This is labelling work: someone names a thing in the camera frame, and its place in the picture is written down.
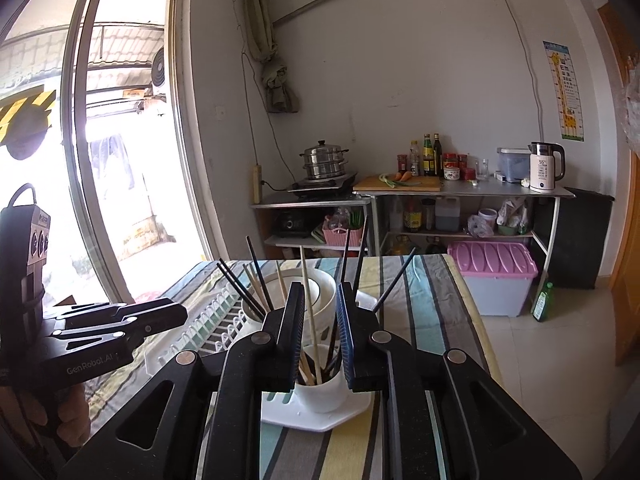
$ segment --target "wooden door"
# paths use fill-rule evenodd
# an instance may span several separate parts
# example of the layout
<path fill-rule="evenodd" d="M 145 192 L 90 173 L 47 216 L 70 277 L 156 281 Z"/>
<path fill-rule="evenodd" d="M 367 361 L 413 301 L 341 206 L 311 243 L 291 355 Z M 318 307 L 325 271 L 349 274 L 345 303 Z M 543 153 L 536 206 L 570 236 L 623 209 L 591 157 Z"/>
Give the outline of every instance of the wooden door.
<path fill-rule="evenodd" d="M 611 4 L 599 9 L 616 53 L 620 75 L 629 81 L 628 60 L 635 59 L 638 47 Z M 640 162 L 631 156 L 631 180 L 625 231 L 609 288 L 616 316 L 616 363 L 629 354 L 640 336 Z"/>
<path fill-rule="evenodd" d="M 610 284 L 616 315 L 617 364 L 629 354 L 640 334 L 640 164 L 638 156 L 632 156 L 625 235 Z"/>

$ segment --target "glass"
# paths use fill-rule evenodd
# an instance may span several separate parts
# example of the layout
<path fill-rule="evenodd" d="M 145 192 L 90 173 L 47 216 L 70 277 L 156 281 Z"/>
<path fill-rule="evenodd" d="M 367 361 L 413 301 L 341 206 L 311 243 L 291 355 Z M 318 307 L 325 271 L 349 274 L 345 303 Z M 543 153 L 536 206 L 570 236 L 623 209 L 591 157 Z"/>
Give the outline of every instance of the glass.
<path fill-rule="evenodd" d="M 204 259 L 168 81 L 152 78 L 168 1 L 100 0 L 87 71 L 85 130 L 98 203 L 137 302 L 157 298 Z"/>
<path fill-rule="evenodd" d="M 76 1 L 30 0 L 0 46 L 0 107 L 15 102 L 12 96 L 16 93 L 27 91 L 31 96 L 23 107 L 50 110 L 49 128 L 40 146 L 36 142 L 30 149 L 29 142 L 11 142 L 21 122 L 18 115 L 14 116 L 18 122 L 11 119 L 5 130 L 0 129 L 10 144 L 9 148 L 0 147 L 0 206 L 5 207 L 22 184 L 31 182 L 38 205 L 51 215 L 49 252 L 42 275 L 45 311 L 71 295 L 77 303 L 107 301 L 76 221 L 60 125 L 62 60 Z M 55 94 L 47 98 L 51 91 Z M 25 158 L 16 160 L 12 155 Z M 17 205 L 30 201 L 30 193 L 24 193 Z"/>
<path fill-rule="evenodd" d="M 476 179 L 487 180 L 489 178 L 489 160 L 484 158 L 476 161 Z"/>

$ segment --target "striped tablecloth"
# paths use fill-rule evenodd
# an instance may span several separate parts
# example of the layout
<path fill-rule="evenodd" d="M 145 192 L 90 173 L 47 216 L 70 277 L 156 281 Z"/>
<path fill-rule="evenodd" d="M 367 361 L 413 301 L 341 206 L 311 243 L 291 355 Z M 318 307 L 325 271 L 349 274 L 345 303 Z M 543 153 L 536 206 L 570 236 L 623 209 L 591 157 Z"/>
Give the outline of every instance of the striped tablecloth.
<path fill-rule="evenodd" d="M 360 290 L 378 298 L 398 272 L 404 256 L 365 258 Z M 239 274 L 243 262 L 233 262 Z M 308 265 L 334 275 L 337 258 L 308 260 Z M 286 260 L 283 269 L 299 266 Z M 275 272 L 275 262 L 263 262 L 265 274 Z M 346 277 L 353 280 L 356 258 L 348 261 Z M 198 300 L 207 293 L 223 290 L 226 280 L 212 262 L 192 269 L 166 295 L 188 309 L 200 308 Z M 404 278 L 380 311 L 385 330 L 411 342 L 416 349 L 444 353 L 463 349 L 492 377 L 502 383 L 494 352 L 478 310 L 465 282 L 449 256 L 416 256 Z M 144 352 L 158 344 L 149 338 L 136 351 L 132 364 L 93 380 L 88 384 L 93 430 L 101 427 L 148 380 Z M 380 396 L 374 396 L 369 409 L 325 433 L 292 430 L 262 424 L 260 434 L 260 473 L 264 479 L 372 479 L 382 478 L 382 410 Z"/>

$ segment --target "plastic storage box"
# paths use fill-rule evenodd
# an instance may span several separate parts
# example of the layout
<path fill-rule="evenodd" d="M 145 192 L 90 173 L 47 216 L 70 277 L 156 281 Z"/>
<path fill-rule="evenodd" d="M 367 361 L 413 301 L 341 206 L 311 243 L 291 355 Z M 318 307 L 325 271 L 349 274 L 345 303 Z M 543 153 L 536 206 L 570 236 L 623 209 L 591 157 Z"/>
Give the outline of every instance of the plastic storage box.
<path fill-rule="evenodd" d="M 498 171 L 507 182 L 519 182 L 529 178 L 530 155 L 528 148 L 498 148 Z"/>
<path fill-rule="evenodd" d="M 538 269 L 522 244 L 455 242 L 455 259 L 482 316 L 520 315 Z"/>
<path fill-rule="evenodd" d="M 455 233 L 460 230 L 460 199 L 439 196 L 436 199 L 436 230 Z"/>

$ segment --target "pink basket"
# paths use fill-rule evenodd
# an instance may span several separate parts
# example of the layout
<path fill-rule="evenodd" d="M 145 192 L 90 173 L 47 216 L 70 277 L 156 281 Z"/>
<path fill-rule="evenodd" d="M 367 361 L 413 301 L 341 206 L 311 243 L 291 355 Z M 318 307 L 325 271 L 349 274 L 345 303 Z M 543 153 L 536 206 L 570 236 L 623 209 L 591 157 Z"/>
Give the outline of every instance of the pink basket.
<path fill-rule="evenodd" d="M 349 247 L 359 246 L 360 241 L 362 240 L 362 231 L 364 227 L 356 231 L 351 231 L 351 235 L 349 236 Z M 342 229 L 341 227 L 337 227 L 335 229 L 322 229 L 322 233 L 324 234 L 324 240 L 327 245 L 331 245 L 334 247 L 344 247 L 344 243 L 347 239 L 347 229 Z"/>

